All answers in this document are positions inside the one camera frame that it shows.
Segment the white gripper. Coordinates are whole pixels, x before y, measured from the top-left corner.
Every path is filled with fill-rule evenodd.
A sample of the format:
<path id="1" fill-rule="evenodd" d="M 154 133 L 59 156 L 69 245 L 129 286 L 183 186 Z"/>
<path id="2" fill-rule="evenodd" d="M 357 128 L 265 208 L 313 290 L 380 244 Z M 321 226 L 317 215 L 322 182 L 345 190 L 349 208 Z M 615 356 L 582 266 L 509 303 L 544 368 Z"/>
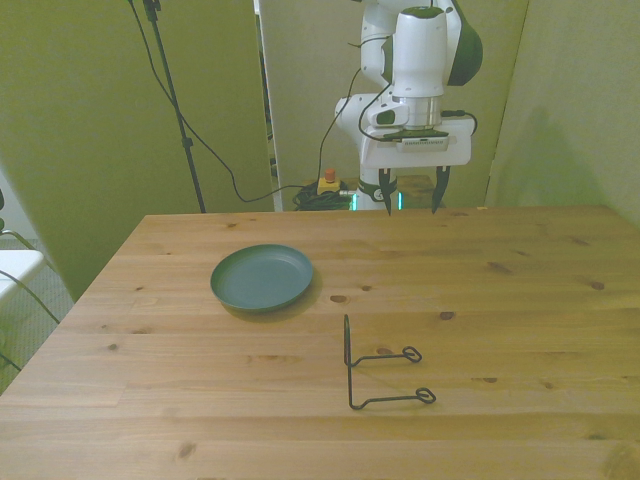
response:
<path id="1" fill-rule="evenodd" d="M 379 170 L 379 186 L 385 208 L 391 215 L 393 193 L 388 168 L 437 167 L 431 211 L 439 209 L 445 195 L 450 167 L 466 165 L 471 159 L 471 118 L 444 119 L 434 128 L 403 130 L 368 127 L 361 144 L 360 164 Z"/>

